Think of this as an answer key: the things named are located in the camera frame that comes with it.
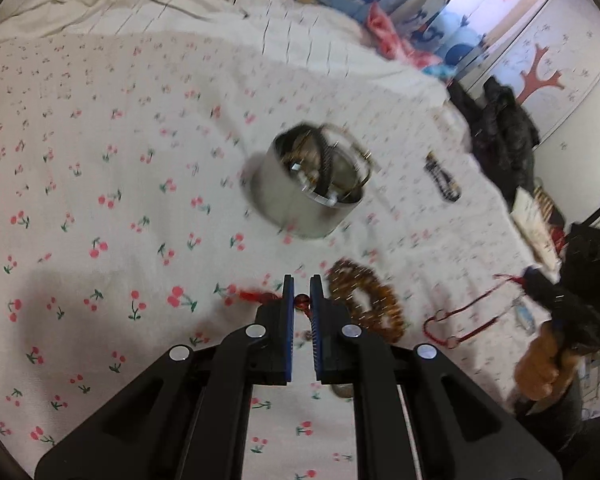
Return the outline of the person's right hand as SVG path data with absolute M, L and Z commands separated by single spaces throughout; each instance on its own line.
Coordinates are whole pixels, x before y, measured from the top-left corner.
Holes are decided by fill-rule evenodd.
M 564 351 L 559 356 L 558 342 L 550 322 L 545 322 L 535 340 L 515 368 L 520 393 L 531 401 L 558 400 L 577 375 L 582 356 Z

